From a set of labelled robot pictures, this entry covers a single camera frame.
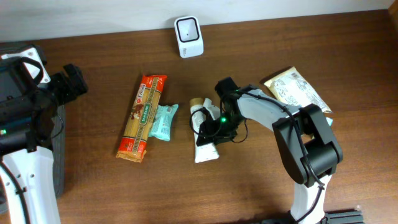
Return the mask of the white tube gold cap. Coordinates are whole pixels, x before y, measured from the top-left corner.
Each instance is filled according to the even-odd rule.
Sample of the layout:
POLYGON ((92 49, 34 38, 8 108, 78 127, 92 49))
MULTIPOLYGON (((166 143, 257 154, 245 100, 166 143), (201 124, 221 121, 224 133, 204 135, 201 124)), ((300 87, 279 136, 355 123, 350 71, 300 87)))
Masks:
MULTIPOLYGON (((198 133, 199 126, 208 117, 211 117, 210 113, 203 107, 205 98, 193 98, 190 100, 190 113, 192 115, 191 122, 192 128, 198 133)), ((206 144, 204 146, 197 146, 195 144, 195 163, 206 162, 219 158, 216 146, 213 143, 206 144)))

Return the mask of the teal wipes packet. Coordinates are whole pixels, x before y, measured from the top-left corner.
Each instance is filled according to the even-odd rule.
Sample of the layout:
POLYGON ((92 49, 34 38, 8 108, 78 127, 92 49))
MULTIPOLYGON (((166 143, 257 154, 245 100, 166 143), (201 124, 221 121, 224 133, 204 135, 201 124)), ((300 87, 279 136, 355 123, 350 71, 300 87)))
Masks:
POLYGON ((149 131, 149 137, 155 137, 162 141, 170 141, 172 120, 177 110, 178 105, 159 105, 156 110, 151 130, 149 131))

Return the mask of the yellow snack bag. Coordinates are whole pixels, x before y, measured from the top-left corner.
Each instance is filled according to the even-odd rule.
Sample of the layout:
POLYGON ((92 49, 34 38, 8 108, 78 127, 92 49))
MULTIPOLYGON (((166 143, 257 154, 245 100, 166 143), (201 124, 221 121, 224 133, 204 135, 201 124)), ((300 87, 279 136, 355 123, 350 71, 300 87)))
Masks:
POLYGON ((264 82, 264 85, 277 100, 285 104, 301 107, 314 104, 319 106, 323 113, 332 113, 330 107, 295 67, 277 74, 264 82))

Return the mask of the red spaghetti packet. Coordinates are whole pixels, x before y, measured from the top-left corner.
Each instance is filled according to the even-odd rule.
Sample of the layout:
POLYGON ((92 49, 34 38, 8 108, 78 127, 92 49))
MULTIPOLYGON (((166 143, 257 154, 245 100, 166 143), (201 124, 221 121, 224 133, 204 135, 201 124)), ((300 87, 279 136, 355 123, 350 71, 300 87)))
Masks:
POLYGON ((144 75, 121 138, 117 158, 142 162, 166 75, 144 75))

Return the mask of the small green tissue pack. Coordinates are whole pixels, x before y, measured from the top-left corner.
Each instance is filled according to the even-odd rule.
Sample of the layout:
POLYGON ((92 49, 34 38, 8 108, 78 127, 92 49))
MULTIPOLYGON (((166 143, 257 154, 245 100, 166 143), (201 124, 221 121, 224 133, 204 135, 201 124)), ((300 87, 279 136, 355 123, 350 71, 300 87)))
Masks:
POLYGON ((331 118, 326 117, 326 121, 327 121, 327 123, 328 123, 329 126, 332 126, 333 120, 332 120, 331 118))

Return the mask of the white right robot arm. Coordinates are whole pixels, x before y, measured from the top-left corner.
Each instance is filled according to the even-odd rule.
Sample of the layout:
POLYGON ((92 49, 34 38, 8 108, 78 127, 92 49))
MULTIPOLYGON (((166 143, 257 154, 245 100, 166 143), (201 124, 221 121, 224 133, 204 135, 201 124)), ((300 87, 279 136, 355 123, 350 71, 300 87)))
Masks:
POLYGON ((240 124, 253 120, 275 136, 282 163, 295 182, 290 223, 326 223, 326 188, 343 152, 319 106, 293 106, 256 86, 238 87, 232 78, 215 86, 219 106, 209 99, 190 100, 190 128, 196 147, 233 142, 240 124))

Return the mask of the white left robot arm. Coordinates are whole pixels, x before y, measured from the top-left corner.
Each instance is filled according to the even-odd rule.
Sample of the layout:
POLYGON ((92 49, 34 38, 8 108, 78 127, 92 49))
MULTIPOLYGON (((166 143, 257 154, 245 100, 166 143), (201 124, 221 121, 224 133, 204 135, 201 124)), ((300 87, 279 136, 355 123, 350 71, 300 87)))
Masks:
POLYGON ((87 93, 79 67, 49 75, 40 46, 1 47, 1 213, 12 223, 60 223, 65 104, 87 93))

